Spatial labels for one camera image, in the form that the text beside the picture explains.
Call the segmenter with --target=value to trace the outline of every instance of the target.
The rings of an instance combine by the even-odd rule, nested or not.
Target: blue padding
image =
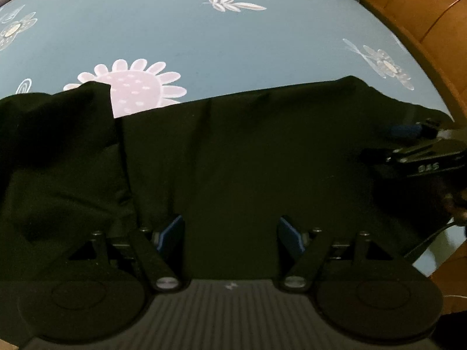
[[[277,226],[277,236],[294,260],[305,251],[302,236],[290,223],[281,217]]]
[[[183,239],[184,232],[185,222],[182,216],[178,216],[160,233],[157,252],[164,260],[170,257],[177,244]]]
[[[422,125],[398,125],[389,129],[392,138],[417,139],[422,134]]]

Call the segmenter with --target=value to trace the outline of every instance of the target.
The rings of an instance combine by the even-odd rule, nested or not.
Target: pink flower print
[[[186,95],[186,89],[174,85],[165,85],[180,79],[178,72],[164,72],[165,62],[157,62],[149,66],[146,59],[135,60],[130,69],[123,59],[118,59],[112,65],[111,71],[104,64],[94,67],[94,74],[82,72],[78,75],[81,83],[97,81],[110,84],[110,98],[114,117],[127,116],[149,109],[179,104],[172,100]],[[63,90],[71,90],[81,84],[67,84]]]

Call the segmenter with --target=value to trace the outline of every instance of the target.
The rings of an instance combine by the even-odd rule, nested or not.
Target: flower print
[[[11,21],[13,18],[17,16],[17,14],[24,8],[25,5],[20,6],[19,8],[11,11],[10,13],[5,13],[3,16],[0,17],[0,23],[6,24],[8,21]]]
[[[16,38],[16,36],[32,27],[37,18],[33,18],[36,12],[29,13],[19,21],[14,21],[0,32],[0,51],[5,50]]]
[[[165,62],[157,62],[149,66],[146,59],[135,60],[130,69],[123,59],[118,59],[112,65],[111,71],[104,64],[94,67],[94,74],[82,72],[78,75],[81,83],[97,81],[110,84],[110,98],[114,117],[147,111],[149,109],[179,104],[172,100],[186,94],[186,89],[174,85],[165,85],[180,79],[178,72],[164,72]],[[81,84],[67,84],[64,91],[79,87]]]
[[[348,45],[348,50],[360,55],[372,67],[379,76],[386,79],[386,76],[395,77],[408,90],[414,90],[414,86],[410,83],[410,76],[398,65],[394,63],[392,58],[384,51],[375,51],[372,48],[364,45],[363,48],[367,52],[363,54],[356,45],[348,39],[343,39]]]
[[[236,11],[239,12],[241,9],[249,9],[252,11],[263,11],[266,10],[264,6],[256,5],[253,3],[234,3],[234,0],[209,0],[212,7],[218,11]]]

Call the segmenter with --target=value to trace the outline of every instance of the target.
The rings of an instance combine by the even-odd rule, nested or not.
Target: white logo
[[[225,288],[230,289],[231,291],[236,287],[238,287],[238,284],[234,282],[230,282],[229,284],[225,285]]]

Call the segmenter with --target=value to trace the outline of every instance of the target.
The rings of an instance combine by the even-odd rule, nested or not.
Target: black disc
[[[392,262],[380,275],[395,275]],[[443,297],[429,279],[366,280],[364,267],[350,268],[315,285],[324,318],[351,337],[375,344],[403,344],[427,337],[440,318]]]
[[[23,319],[39,337],[91,342],[124,329],[142,310],[145,293],[136,278],[86,263],[43,275],[20,297]]]

